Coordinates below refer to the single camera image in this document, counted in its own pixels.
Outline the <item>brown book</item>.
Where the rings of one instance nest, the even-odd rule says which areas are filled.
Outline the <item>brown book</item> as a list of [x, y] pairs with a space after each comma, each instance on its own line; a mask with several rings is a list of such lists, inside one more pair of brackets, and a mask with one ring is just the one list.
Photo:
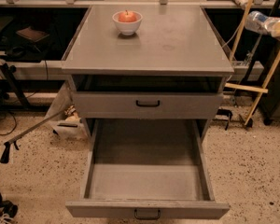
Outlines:
[[34, 30], [32, 27], [21, 29], [16, 34], [35, 43], [49, 37], [46, 32]]

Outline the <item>white plastic bag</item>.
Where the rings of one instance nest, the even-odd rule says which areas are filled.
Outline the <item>white plastic bag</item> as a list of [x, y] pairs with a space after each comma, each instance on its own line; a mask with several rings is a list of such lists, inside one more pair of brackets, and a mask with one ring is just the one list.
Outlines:
[[87, 138], [84, 125], [76, 112], [66, 82], [61, 86], [50, 105], [45, 118], [49, 117], [52, 117], [52, 119], [48, 121], [48, 125], [62, 139], [82, 140]]

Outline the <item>wooden easel frame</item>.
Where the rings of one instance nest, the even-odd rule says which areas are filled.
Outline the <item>wooden easel frame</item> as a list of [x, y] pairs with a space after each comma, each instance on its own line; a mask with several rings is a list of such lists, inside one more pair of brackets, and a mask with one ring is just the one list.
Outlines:
[[[252, 7], [253, 2], [254, 2], [254, 0], [248, 0], [247, 4], [245, 5], [245, 12], [244, 12], [242, 20], [241, 20], [241, 22], [238, 26], [238, 30], [236, 32], [236, 38], [235, 38], [235, 41], [233, 43], [233, 47], [232, 47], [232, 50], [231, 50], [231, 53], [230, 53], [230, 61], [232, 61], [233, 56], [235, 54], [235, 51], [237, 50], [237, 46], [238, 46], [238, 43], [241, 39], [242, 32], [245, 29], [245, 20], [246, 20], [246, 17], [248, 16], [248, 14], [251, 12], [250, 8]], [[255, 48], [258, 47], [258, 44], [259, 44], [262, 36], [263, 35], [259, 35], [259, 39], [255, 44]], [[272, 76], [273, 76], [273, 74], [274, 74], [274, 72], [275, 72], [279, 63], [280, 63], [280, 49], [278, 50], [277, 55], [276, 55], [276, 57], [273, 61], [273, 64], [272, 64], [268, 74], [266, 75], [266, 78], [264, 79], [264, 81], [263, 81], [263, 83], [260, 87], [246, 86], [246, 85], [240, 85], [240, 84], [232, 84], [232, 83], [229, 83], [229, 82], [226, 83], [227, 88], [232, 88], [232, 89], [242, 90], [242, 91], [252, 91], [252, 92], [255, 92], [257, 94], [252, 106], [250, 107], [249, 113], [246, 116], [246, 118], [245, 119], [240, 118], [240, 121], [242, 122], [242, 124], [244, 125], [245, 128], [251, 128], [252, 127], [252, 125], [253, 125], [252, 116], [253, 116], [254, 112], [256, 111], [256, 109], [258, 107], [261, 96], [264, 93], [268, 92], [267, 86], [268, 86], [268, 84], [269, 84], [269, 82], [270, 82], [270, 80], [271, 80], [271, 78], [272, 78]]]

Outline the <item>open grey lower drawer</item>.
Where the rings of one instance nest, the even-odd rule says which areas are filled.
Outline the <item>open grey lower drawer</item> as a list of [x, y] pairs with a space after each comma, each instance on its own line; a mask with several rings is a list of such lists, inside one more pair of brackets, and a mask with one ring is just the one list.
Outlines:
[[191, 119], [97, 120], [80, 197], [66, 207], [73, 217], [134, 219], [135, 209], [181, 219], [220, 219], [230, 210], [215, 200]]

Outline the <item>closed grey upper drawer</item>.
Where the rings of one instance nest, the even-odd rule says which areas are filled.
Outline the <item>closed grey upper drawer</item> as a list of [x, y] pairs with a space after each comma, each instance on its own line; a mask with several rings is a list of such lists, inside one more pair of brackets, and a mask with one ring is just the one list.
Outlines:
[[[75, 91], [73, 102], [82, 118], [97, 119], [211, 119], [222, 103], [220, 93]], [[135, 101], [155, 102], [139, 107]]]

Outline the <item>grey drawer cabinet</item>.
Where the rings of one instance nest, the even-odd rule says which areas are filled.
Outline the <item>grey drawer cabinet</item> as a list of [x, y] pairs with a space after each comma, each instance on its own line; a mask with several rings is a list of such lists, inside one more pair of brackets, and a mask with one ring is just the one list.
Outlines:
[[[122, 35], [113, 15], [94, 6], [63, 70], [75, 91], [220, 93], [233, 69], [200, 7], [135, 5], [140, 28]], [[205, 134], [211, 119], [193, 119]]]

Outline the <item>red apple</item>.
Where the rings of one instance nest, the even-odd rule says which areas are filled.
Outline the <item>red apple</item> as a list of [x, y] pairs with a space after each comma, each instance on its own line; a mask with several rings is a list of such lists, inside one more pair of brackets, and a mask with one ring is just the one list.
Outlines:
[[137, 21], [136, 15], [129, 10], [120, 12], [119, 22], [135, 22]]

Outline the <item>white ceramic bowl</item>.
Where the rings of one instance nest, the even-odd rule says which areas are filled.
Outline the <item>white ceramic bowl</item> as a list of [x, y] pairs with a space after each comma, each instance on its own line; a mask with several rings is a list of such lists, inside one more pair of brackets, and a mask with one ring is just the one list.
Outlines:
[[133, 35], [140, 27], [143, 16], [141, 13], [133, 11], [136, 15], [137, 21], [135, 22], [119, 22], [119, 14], [122, 11], [115, 13], [112, 17], [113, 22], [116, 28], [123, 34], [123, 35]]

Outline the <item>grabber reacher stick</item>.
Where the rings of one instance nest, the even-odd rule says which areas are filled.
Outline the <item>grabber reacher stick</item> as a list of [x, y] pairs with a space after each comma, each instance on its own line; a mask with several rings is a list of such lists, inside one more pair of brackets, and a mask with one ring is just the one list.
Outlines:
[[47, 123], [49, 120], [59, 116], [62, 114], [62, 111], [55, 112], [53, 115], [48, 116], [47, 118], [43, 119], [42, 121], [38, 122], [36, 125], [32, 126], [31, 128], [25, 130], [24, 132], [14, 136], [13, 138], [7, 140], [4, 143], [4, 151], [2, 153], [2, 156], [0, 158], [0, 162], [3, 164], [7, 164], [9, 162], [9, 154], [11, 146], [14, 146], [14, 148], [19, 149], [17, 146], [17, 141], [21, 138], [23, 138], [26, 134], [30, 133], [31, 131], [37, 129], [38, 127], [42, 126], [43, 124]]

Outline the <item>dark sneaker shoe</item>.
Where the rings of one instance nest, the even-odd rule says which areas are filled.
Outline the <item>dark sneaker shoe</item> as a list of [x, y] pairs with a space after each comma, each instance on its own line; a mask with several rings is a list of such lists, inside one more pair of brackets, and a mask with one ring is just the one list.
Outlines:
[[0, 203], [0, 224], [13, 224], [18, 213], [18, 206], [11, 201]]

